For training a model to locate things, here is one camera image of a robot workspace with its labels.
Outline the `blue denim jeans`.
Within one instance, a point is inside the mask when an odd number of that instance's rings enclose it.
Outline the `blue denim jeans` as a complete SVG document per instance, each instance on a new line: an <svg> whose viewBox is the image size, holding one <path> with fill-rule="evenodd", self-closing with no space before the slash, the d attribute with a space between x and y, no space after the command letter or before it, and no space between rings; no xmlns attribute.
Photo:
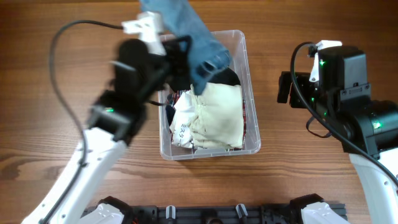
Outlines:
<svg viewBox="0 0 398 224"><path fill-rule="evenodd" d="M176 37L190 36L188 54L194 93L201 95L207 82L231 63L229 50L217 40L187 0L140 0L143 11L158 12Z"/></svg>

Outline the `plaid flannel shirt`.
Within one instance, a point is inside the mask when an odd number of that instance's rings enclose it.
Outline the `plaid flannel shirt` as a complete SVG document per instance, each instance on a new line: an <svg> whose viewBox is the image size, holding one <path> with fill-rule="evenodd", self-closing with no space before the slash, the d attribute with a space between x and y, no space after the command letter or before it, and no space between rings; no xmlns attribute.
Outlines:
<svg viewBox="0 0 398 224"><path fill-rule="evenodd" d="M173 104L174 104L174 101L175 101L175 99L176 99L176 94L178 94L178 93L180 93L180 92L182 92L182 91L178 91L178 92L175 92L175 93L172 93L172 94L170 94L168 97L167 97L167 115L169 116L168 117L168 122L169 122L169 126L171 125L171 122L172 122L172 120L173 120L173 116L174 116L174 113L175 113L175 110L174 110L174 108L172 107L173 106ZM243 102L243 116L244 116L244 134L243 134L243 142L244 142L244 138L245 138L245 113L244 113L244 102ZM193 147L194 149L199 149L199 148L201 148L201 149L205 149L205 148L202 148L202 147Z"/></svg>

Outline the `white printed t-shirt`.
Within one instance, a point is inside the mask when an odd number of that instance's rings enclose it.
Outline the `white printed t-shirt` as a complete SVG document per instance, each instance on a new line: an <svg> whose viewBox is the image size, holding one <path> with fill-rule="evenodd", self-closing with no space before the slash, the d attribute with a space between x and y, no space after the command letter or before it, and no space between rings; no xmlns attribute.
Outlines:
<svg viewBox="0 0 398 224"><path fill-rule="evenodd" d="M172 133L171 143L177 147L193 148L193 136L188 124L195 115L195 107L192 102L192 91L182 91L175 95L173 104L175 110L173 120L169 126Z"/></svg>

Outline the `black garment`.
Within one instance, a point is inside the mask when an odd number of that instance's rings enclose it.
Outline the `black garment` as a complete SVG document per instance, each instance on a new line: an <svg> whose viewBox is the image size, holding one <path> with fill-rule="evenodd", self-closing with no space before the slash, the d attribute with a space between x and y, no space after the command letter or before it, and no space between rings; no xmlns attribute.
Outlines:
<svg viewBox="0 0 398 224"><path fill-rule="evenodd" d="M230 85L230 86L236 86L241 84L238 75L230 68L227 68L222 72L214 75L209 82L215 84Z"/></svg>

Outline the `cream yellow shirt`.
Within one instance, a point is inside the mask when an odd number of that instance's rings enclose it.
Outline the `cream yellow shirt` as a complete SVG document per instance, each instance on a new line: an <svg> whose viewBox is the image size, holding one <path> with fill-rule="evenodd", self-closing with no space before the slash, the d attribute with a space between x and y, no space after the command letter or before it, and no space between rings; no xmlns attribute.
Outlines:
<svg viewBox="0 0 398 224"><path fill-rule="evenodd" d="M207 83L191 96L194 115L188 127L195 147L232 149L243 146L244 116L240 85Z"/></svg>

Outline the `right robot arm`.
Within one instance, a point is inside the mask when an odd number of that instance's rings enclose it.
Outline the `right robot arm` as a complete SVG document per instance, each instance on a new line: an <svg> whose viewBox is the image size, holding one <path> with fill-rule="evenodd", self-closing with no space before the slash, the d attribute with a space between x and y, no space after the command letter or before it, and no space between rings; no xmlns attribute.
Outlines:
<svg viewBox="0 0 398 224"><path fill-rule="evenodd" d="M373 223L397 223L397 103L371 98L366 54L303 42L279 77L278 103L308 110L339 140L360 179Z"/></svg>

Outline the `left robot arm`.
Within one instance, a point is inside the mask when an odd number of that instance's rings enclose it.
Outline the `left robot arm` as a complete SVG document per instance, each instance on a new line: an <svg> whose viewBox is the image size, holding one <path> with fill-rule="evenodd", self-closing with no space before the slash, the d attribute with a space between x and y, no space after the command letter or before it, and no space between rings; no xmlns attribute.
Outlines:
<svg viewBox="0 0 398 224"><path fill-rule="evenodd" d="M114 79L93 103L81 141L48 194L24 223L81 223L105 175L128 149L146 120L146 104L170 77L188 72L189 36L155 48L128 39L113 61Z"/></svg>

